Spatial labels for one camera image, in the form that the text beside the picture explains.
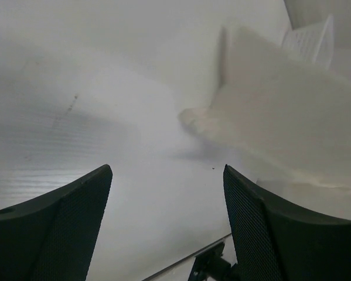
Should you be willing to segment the white t-shirt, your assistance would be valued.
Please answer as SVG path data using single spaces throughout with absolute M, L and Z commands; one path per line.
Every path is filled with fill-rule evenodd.
M 298 181 L 351 187 L 351 81 L 241 27 L 227 39 L 224 84 L 180 121 Z

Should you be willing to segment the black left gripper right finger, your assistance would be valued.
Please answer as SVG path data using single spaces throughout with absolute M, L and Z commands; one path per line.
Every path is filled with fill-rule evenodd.
M 351 220 L 296 205 L 229 165 L 223 188 L 240 280 L 351 280 Z

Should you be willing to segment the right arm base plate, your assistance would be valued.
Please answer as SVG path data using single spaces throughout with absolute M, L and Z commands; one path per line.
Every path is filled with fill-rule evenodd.
M 225 243 L 220 242 L 199 254 L 192 266 L 188 281 L 202 281 L 208 278 L 218 281 L 240 280 L 236 265 L 223 259 L 224 246 Z

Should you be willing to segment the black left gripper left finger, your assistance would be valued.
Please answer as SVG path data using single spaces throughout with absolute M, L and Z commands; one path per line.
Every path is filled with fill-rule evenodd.
M 0 210 L 0 280 L 86 280 L 113 180 L 109 165 Z

